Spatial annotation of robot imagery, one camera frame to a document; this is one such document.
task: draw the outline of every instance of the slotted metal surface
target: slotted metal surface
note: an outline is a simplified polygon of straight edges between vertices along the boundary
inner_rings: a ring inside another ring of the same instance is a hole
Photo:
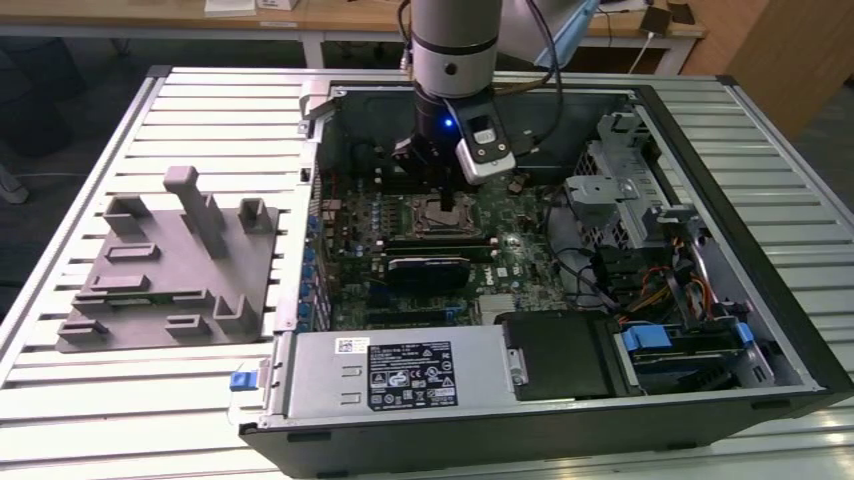
[[[530,77],[504,74],[503,80]],[[259,392],[231,395],[228,374],[271,353],[275,280],[287,275],[288,208],[300,204],[296,134],[304,81],[400,80],[394,72],[174,69],[148,79],[72,205],[0,340],[0,468],[7,479],[283,478],[238,438]],[[577,83],[650,83],[735,204],[783,279],[849,371],[854,370],[854,235],[847,213],[803,161],[711,78],[577,76]],[[162,189],[171,165],[192,163],[218,204],[260,196],[283,210],[264,336],[252,345],[61,355],[56,329],[108,228],[109,196],[140,193],[178,208]],[[687,195],[681,188],[677,193]],[[854,401],[759,425],[711,447],[408,474],[406,478],[731,478],[750,472],[851,478]]]

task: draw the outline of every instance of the power supply label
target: power supply label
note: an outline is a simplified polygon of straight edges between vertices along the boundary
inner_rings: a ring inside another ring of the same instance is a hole
[[[451,342],[368,347],[368,406],[375,412],[456,405]]]

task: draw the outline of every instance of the cable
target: cable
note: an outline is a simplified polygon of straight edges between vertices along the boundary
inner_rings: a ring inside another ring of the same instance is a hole
[[[638,62],[641,62],[641,57],[643,57],[643,52],[646,52],[646,48],[650,46],[650,42],[653,41],[653,37],[655,34],[650,32],[646,36],[646,42],[643,42],[643,48],[641,48],[641,53],[638,54],[638,58],[635,58],[635,63],[631,64],[631,68],[629,69],[629,74],[635,71],[635,67],[638,66]]]
[[[243,362],[240,362],[240,365],[238,366],[236,370],[234,370],[234,371],[235,372],[242,372],[243,371],[243,367],[246,366],[246,364],[248,362],[250,362],[250,360],[244,360]],[[231,394],[228,395],[228,407],[226,408],[226,421],[228,422],[228,425],[231,425],[232,427],[240,423],[240,422],[235,423],[232,421],[232,413],[234,413],[234,411],[235,410],[238,410],[238,412],[240,411],[240,405],[238,405],[236,407],[238,408],[235,408],[235,392],[232,390]]]
[[[534,20],[536,21],[536,28],[539,29],[539,33],[543,36],[543,41],[546,42],[546,47],[548,48],[548,53],[551,55],[551,69],[555,78],[555,93],[558,95],[555,118],[551,125],[546,129],[546,132],[538,136],[534,142],[535,145],[539,145],[551,136],[561,124],[561,118],[563,117],[563,82],[561,80],[561,60],[558,59],[558,47],[555,46],[555,39],[551,36],[548,23],[546,23],[543,12],[540,12],[539,7],[534,3],[534,0],[526,0],[526,3],[528,4],[531,15],[534,15]]]
[[[368,282],[379,283],[380,285],[388,286],[388,284],[378,278],[370,277],[367,275],[364,275],[362,278],[364,278]]]
[[[614,45],[614,32],[611,31],[611,14],[602,10],[602,7],[597,7],[597,10],[599,10],[599,13],[605,15],[605,18],[609,22],[609,48],[611,48],[611,45]]]
[[[403,11],[406,10],[406,7],[410,6],[410,1],[411,0],[403,0],[403,2],[400,2],[400,5],[398,5],[398,31],[400,32],[400,36],[403,37],[404,50],[410,48],[411,42],[410,35],[406,33],[406,28],[403,26]]]
[[[711,286],[709,285],[709,283],[706,282],[706,280],[702,277],[698,277],[694,274],[691,274],[691,283],[694,283],[694,284],[697,284],[699,286],[699,289],[701,289],[702,294],[703,294],[703,310],[706,311],[706,315],[711,319],[713,318],[713,314],[711,314]]]
[[[542,25],[540,19],[543,18],[542,12],[539,11],[539,8],[536,7],[536,5],[532,4],[532,2],[528,2],[528,9],[531,10],[531,16],[534,17],[534,22],[536,23],[536,28],[540,31],[540,35],[543,37],[547,37],[547,38],[543,38],[543,41],[546,42],[546,48],[550,50],[550,53],[551,53],[551,46],[554,45],[554,40],[551,38],[548,25],[546,24],[544,30],[540,26]],[[515,95],[518,93],[530,92],[535,88],[544,86],[551,81],[551,78],[555,75],[555,71],[559,71],[559,68],[555,68],[555,61],[554,61],[555,58],[557,58],[557,55],[552,56],[552,62],[551,62],[551,65],[548,66],[548,70],[546,71],[546,75],[543,76],[543,78],[540,78],[539,80],[534,80],[532,82],[519,83],[510,87],[502,88],[500,90],[495,91],[495,96],[500,97],[504,95]]]
[[[562,190],[563,190],[563,186],[558,188],[558,190],[552,195],[552,198]],[[563,271],[569,273],[571,276],[574,276],[577,281],[583,282],[585,285],[590,287],[591,292],[597,294],[597,296],[602,299],[602,305],[605,306],[605,308],[607,308],[610,311],[618,311],[619,305],[611,299],[611,297],[609,297],[607,294],[598,287],[598,285],[587,277],[585,277],[578,271],[575,271],[558,257],[558,253],[555,252],[555,249],[551,246],[551,240],[548,240],[548,219],[551,218],[552,208],[554,208],[554,200],[550,199],[548,208],[546,209],[546,220],[543,224],[543,236],[546,237],[546,250],[548,251],[548,255],[551,255],[551,258],[555,259]]]
[[[575,310],[585,310],[585,309],[594,309],[594,308],[605,307],[605,303],[603,302],[599,302],[599,305],[579,305],[579,303],[578,303],[578,301],[581,300],[582,296],[586,296],[586,297],[597,297],[598,296],[595,294],[582,293],[582,280],[581,279],[585,276],[585,270],[589,270],[589,269],[593,269],[593,265],[587,265],[586,267],[583,267],[578,271],[578,277],[575,277],[575,298],[571,301],[567,300],[567,303],[570,304],[570,306],[573,308],[575,308]]]
[[[646,288],[649,286],[647,282],[650,281],[650,276],[653,275],[653,273],[661,272],[663,270],[670,270],[670,267],[667,266],[653,267],[646,271],[646,275],[643,275],[643,280],[641,281],[641,285],[643,287],[643,289],[641,290],[641,296],[646,295]]]

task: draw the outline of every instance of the metal bracket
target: metal bracket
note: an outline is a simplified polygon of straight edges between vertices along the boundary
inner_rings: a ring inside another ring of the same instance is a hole
[[[579,220],[605,227],[617,214],[617,205],[638,198],[638,187],[626,178],[581,175],[565,181],[565,188]]]
[[[634,113],[615,113],[602,117],[598,126],[602,139],[626,147],[641,145],[650,137],[643,119]]]
[[[510,381],[514,385],[526,385],[528,383],[528,370],[524,366],[524,357],[522,349],[511,348],[507,350],[507,366],[510,370]]]
[[[316,120],[339,109],[339,98],[344,93],[342,90],[330,93],[328,81],[311,80],[303,83],[299,95],[299,111],[303,120],[299,122],[296,131],[306,135],[306,138],[314,138]]]
[[[697,217],[693,206],[677,205],[673,207],[651,207],[643,214],[643,225],[649,231],[657,231],[662,223],[687,223]]]

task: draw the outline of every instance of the black wire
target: black wire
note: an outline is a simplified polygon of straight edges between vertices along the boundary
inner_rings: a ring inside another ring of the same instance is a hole
[[[548,54],[551,55],[551,70],[555,78],[555,93],[558,95],[555,118],[551,125],[546,129],[546,132],[543,132],[536,138],[535,143],[539,145],[546,141],[555,130],[558,130],[558,126],[561,124],[561,118],[563,117],[563,82],[561,80],[561,60],[558,59],[558,47],[555,46],[555,40],[551,36],[548,23],[546,23],[543,12],[540,12],[539,7],[534,3],[534,0],[526,0],[526,3],[528,4],[528,9],[531,10],[531,15],[534,16],[534,20],[536,22],[536,28],[539,29],[539,33],[543,36],[543,41],[546,42],[546,47],[548,48]]]
[[[403,37],[403,47],[410,48],[410,35],[406,33],[406,28],[403,27],[403,11],[406,7],[410,6],[410,0],[403,0],[400,5],[398,5],[398,31],[400,32],[400,36]]]
[[[611,48],[611,45],[614,45],[614,32],[611,31],[611,14],[602,10],[602,7],[597,7],[597,9],[599,10],[599,13],[605,14],[605,18],[609,22],[609,48]]]
[[[578,277],[575,277],[575,298],[573,301],[569,301],[569,304],[579,309],[579,308],[602,308],[605,307],[605,302],[599,302],[599,305],[579,305],[578,301],[582,297],[598,297],[595,294],[582,293],[582,277],[585,276],[585,270],[593,269],[593,265],[587,265],[578,271]]]
[[[555,192],[555,195],[559,193],[561,190],[563,190],[563,186],[558,189],[558,192]],[[590,290],[593,291],[593,293],[595,293],[597,296],[602,299],[603,306],[611,311],[619,311],[619,305],[617,304],[617,302],[614,302],[611,297],[607,296],[607,294],[602,291],[598,285],[587,277],[581,275],[581,273],[575,271],[558,257],[558,253],[555,252],[555,249],[551,246],[551,240],[548,240],[548,219],[551,218],[552,208],[554,208],[554,200],[550,200],[548,208],[546,209],[546,220],[543,225],[543,236],[546,237],[546,249],[548,250],[548,254],[551,255],[551,258],[554,258],[555,261],[558,262],[558,265],[561,266],[563,271],[570,275],[573,275],[578,282],[583,282],[585,285],[590,287]]]
[[[581,253],[582,255],[586,255],[586,256],[590,256],[590,254],[591,254],[590,250],[587,250],[583,247],[563,247],[561,250],[558,250],[555,252],[555,255],[561,255],[563,252],[570,252],[570,251],[578,252],[578,253]]]

